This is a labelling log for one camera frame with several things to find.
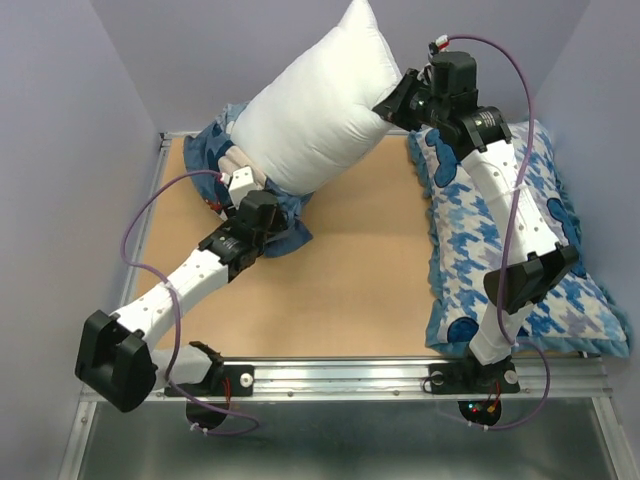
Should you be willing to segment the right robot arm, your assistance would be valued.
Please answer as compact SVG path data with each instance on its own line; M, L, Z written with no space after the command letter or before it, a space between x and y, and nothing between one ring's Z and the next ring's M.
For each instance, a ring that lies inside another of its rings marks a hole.
M523 180L512 134L502 113L478 103L477 64L445 40L430 46L423 70L409 69L374 107L383 120L406 131L435 129L452 150L444 180L462 168L484 200L502 241L499 269L484 276L488 305L464 357L432 369L435 394L515 393L519 387L511 353L516 336L540 303L578 261L547 225Z

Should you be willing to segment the white pillow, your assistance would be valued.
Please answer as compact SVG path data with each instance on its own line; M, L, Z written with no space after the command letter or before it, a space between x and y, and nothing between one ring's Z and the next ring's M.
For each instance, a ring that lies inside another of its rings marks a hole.
M401 73L370 4L339 23L256 95L232 141L281 190L309 194L358 163L387 134L373 109Z

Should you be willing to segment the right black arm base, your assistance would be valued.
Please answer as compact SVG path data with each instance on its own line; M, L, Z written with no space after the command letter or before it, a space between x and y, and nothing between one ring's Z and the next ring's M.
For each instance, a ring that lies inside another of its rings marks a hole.
M520 392L519 378L511 357L481 365L475 358L431 364L422 390L434 395L462 395L460 414L472 424L494 427L502 415L501 396Z

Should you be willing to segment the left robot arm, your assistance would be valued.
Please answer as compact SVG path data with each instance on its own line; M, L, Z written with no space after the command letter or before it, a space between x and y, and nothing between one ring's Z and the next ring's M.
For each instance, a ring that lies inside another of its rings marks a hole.
M97 310L84 322L75 375L122 412L155 390L191 385L215 392L221 358L201 342L177 351L158 342L176 331L180 316L251 267L286 220L276 197L253 190L234 216L202 240L167 279L112 313Z

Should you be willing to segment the dark blue lettered pillowcase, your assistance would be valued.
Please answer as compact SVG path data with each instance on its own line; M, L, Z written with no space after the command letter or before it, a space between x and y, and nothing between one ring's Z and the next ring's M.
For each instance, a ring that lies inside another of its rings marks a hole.
M196 136L186 137L183 144L184 165L189 172L207 169L227 175L249 166L257 185L274 194L285 213L286 230L276 235L265 247L266 257L282 257L299 250L313 239L313 234L301 219L311 196L292 195L279 188L232 141L234 124L246 106L246 103L226 105L203 131Z

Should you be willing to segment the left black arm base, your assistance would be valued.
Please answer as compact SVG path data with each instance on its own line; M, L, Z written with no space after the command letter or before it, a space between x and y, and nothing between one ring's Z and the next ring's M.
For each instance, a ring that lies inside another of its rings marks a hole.
M184 398L186 419L194 430L205 434L227 435L220 429L223 423L235 417L231 413L232 400L253 395L255 367L251 364L224 364L217 362L198 383L169 384L163 394L169 398Z

